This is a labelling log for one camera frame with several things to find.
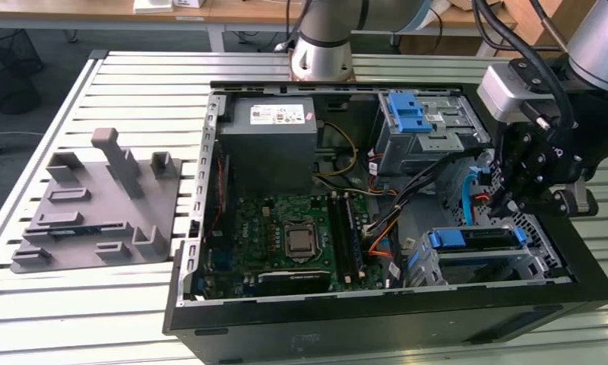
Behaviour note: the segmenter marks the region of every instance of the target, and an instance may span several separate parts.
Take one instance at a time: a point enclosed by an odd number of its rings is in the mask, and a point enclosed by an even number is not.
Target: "ram slot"
[[[353,199],[347,198],[345,200],[345,207],[347,210],[349,218],[349,246],[354,256],[354,268],[355,275],[358,278],[363,279],[366,277],[366,266],[363,264],[363,252],[362,252],[362,238],[359,236],[357,222],[354,221],[354,209],[353,209]]]
[[[341,283],[351,284],[353,272],[347,257],[347,239],[345,238],[345,221],[347,216],[343,214],[343,204],[341,197],[327,199],[329,219],[333,228],[334,255],[337,257],[337,274]]]

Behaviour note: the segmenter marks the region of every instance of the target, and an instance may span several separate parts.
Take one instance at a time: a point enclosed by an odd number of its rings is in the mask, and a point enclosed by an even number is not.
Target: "motherboard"
[[[382,288],[382,264],[378,259],[363,261],[367,248],[359,236],[353,237],[369,221],[363,196],[242,198],[237,204],[233,247],[217,248],[210,253],[209,282],[215,288],[211,295],[241,298],[282,293],[298,273],[319,275],[321,280],[309,284],[326,283],[326,292]]]

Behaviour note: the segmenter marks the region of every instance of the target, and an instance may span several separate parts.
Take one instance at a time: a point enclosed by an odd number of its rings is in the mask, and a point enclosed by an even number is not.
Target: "table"
[[[354,62],[361,82],[478,83],[493,60],[357,55]],[[52,152],[63,148],[83,160],[106,161],[91,147],[98,127],[118,128],[120,145],[132,148],[138,159],[170,151],[185,159],[177,212],[187,212],[210,82],[289,78],[286,56],[261,53],[111,52],[104,60],[87,62],[0,211],[0,364],[201,363],[181,341],[162,333],[171,262],[16,275],[11,255],[44,194],[50,175],[43,167]],[[590,188],[601,213],[575,225],[608,275],[608,159]],[[174,231],[189,232],[186,217],[175,219]],[[174,249],[179,244],[173,240]],[[546,363],[546,357],[558,363],[608,363],[608,306],[505,344],[371,354],[326,363],[515,365]]]
[[[302,6],[291,9],[295,23]],[[503,10],[501,19],[513,28],[517,21]],[[479,37],[474,16],[453,6],[442,14],[446,36]],[[223,33],[227,31],[286,31],[286,6],[267,0],[209,0],[203,8],[175,7],[173,13],[134,14],[134,0],[0,0],[0,27],[63,30],[203,30],[209,32],[213,52],[225,52]],[[361,31],[357,33],[382,33]],[[439,23],[402,34],[438,35]],[[491,32],[497,42],[502,38]],[[485,43],[478,56],[494,56],[495,49]]]

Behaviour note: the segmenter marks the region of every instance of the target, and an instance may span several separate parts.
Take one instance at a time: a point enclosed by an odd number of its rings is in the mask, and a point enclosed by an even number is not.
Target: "yellow cable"
[[[341,127],[330,122],[325,122],[325,124],[330,125],[343,135],[345,139],[347,139],[347,142],[353,145],[354,158],[353,158],[353,163],[343,170],[331,171],[330,173],[315,173],[314,176],[338,176],[338,175],[342,175],[343,173],[347,173],[357,165],[358,150],[357,150],[357,145],[354,144],[353,139],[350,138],[347,133],[345,133],[345,131],[341,129]]]

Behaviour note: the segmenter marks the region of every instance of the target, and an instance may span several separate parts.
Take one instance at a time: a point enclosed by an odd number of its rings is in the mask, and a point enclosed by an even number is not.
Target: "black mesh trash can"
[[[39,52],[24,29],[0,28],[0,60],[12,71],[24,75],[38,73],[43,69]]]
[[[40,104],[40,95],[23,70],[14,70],[0,59],[0,111],[4,114],[22,114]]]

